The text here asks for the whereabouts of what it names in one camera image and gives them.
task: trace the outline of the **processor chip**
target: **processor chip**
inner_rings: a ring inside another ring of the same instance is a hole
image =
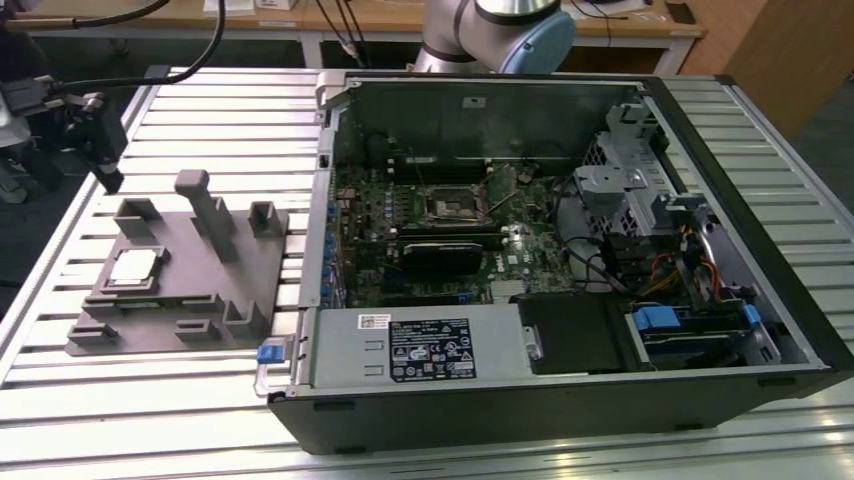
[[[427,203],[429,215],[437,220],[478,221],[479,199],[463,188],[435,189]]]

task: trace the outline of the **warning label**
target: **warning label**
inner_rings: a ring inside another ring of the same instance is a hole
[[[395,382],[478,377],[467,318],[389,322],[389,343]]]

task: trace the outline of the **white label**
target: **white label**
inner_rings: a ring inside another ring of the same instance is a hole
[[[387,330],[391,315],[359,315],[359,330]]]
[[[258,22],[258,26],[294,28],[296,27],[296,22]]]

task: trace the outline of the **slotted aluminum surface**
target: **slotted aluminum surface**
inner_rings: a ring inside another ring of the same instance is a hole
[[[92,198],[82,194],[79,221],[71,222],[74,207],[68,213],[68,239],[31,308],[4,321],[18,328],[0,361],[0,374],[8,367],[0,389],[0,463],[8,471],[0,476],[405,480],[759,472],[846,478],[854,468],[852,382],[805,400],[775,402],[711,430],[312,457],[254,394],[252,351],[70,357],[66,334],[118,231],[108,216],[131,195],[150,196],[162,210],[186,210],[170,193],[182,168],[211,171],[211,188],[232,208],[272,198],[291,212],[275,329],[294,331],[316,153],[314,83],[312,71],[207,69],[183,85],[138,95],[123,194],[104,197],[87,183]],[[674,79],[669,86],[833,324],[854,341],[850,218],[791,152],[769,142],[771,132],[730,90],[710,78]],[[674,162],[695,186],[685,159]]]

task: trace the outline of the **metal bracket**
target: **metal bracket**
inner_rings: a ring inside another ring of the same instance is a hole
[[[320,72],[318,85],[315,86],[315,100],[318,108],[330,110],[344,101],[343,93],[347,91],[347,71],[334,70]]]

